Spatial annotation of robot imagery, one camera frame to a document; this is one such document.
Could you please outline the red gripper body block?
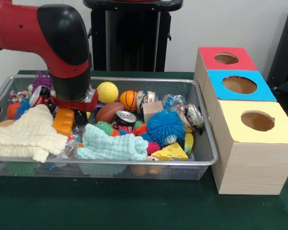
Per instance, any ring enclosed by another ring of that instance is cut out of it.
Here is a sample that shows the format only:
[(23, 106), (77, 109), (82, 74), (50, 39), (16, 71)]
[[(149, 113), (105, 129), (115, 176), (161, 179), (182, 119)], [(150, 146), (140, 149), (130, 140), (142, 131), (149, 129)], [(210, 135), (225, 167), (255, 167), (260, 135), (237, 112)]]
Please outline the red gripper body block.
[(56, 96), (55, 91), (51, 90), (50, 101), (53, 105), (57, 105), (59, 107), (68, 107), (84, 112), (93, 112), (96, 105), (98, 104), (98, 91), (90, 90), (84, 99), (81, 99), (80, 101), (69, 102), (59, 99)]

